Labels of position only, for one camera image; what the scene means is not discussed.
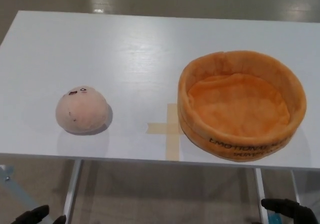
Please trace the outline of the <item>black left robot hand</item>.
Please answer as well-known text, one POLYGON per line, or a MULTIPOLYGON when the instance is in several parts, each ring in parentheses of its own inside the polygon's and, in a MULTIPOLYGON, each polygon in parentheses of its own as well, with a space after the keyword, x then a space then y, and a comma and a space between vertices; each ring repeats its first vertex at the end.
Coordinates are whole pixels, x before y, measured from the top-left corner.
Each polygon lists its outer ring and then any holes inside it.
POLYGON ((41 205, 19 215, 11 224, 39 224, 50 213, 49 205, 41 205))

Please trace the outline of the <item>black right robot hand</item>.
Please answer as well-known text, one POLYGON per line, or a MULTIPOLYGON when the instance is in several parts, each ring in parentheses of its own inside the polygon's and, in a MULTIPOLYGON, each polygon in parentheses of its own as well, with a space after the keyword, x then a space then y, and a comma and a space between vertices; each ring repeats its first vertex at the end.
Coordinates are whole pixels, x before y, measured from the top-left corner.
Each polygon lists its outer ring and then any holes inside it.
POLYGON ((290 199, 264 198, 261 205, 269 211, 293 219, 294 224, 318 224, 314 212, 306 206, 290 199))

